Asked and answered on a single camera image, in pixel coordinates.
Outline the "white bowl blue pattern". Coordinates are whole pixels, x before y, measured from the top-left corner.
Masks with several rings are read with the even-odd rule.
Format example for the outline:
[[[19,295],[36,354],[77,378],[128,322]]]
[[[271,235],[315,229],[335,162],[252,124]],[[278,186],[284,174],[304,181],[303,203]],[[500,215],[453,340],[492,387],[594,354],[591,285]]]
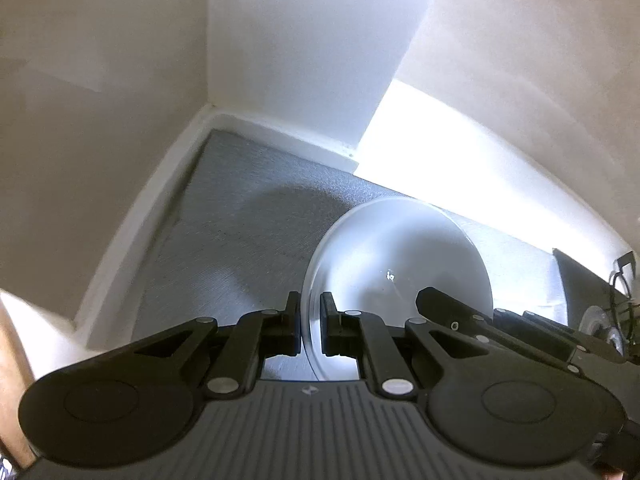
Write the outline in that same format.
[[[388,326],[418,316],[416,296],[434,287],[477,312],[494,300],[485,263],[472,240],[441,210],[408,197],[386,197],[352,208],[323,235],[304,278],[303,341],[314,376],[354,380],[355,360],[325,356],[320,297],[340,311],[378,315]]]

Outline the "wooden cutting board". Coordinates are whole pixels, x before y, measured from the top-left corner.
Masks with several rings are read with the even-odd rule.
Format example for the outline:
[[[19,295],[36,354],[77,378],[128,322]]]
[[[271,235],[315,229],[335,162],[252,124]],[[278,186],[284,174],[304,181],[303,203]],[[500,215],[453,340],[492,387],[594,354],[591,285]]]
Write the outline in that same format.
[[[33,382],[21,339],[6,307],[1,306],[1,444],[22,469],[35,461],[18,422],[21,398]]]

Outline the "grey textured mat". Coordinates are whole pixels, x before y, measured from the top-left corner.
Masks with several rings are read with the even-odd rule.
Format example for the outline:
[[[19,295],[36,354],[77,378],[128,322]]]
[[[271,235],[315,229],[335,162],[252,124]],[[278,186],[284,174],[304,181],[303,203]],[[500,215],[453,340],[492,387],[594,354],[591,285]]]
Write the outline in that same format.
[[[199,316],[233,325],[284,308],[322,236],[388,188],[233,133],[201,151],[146,281],[134,338]]]

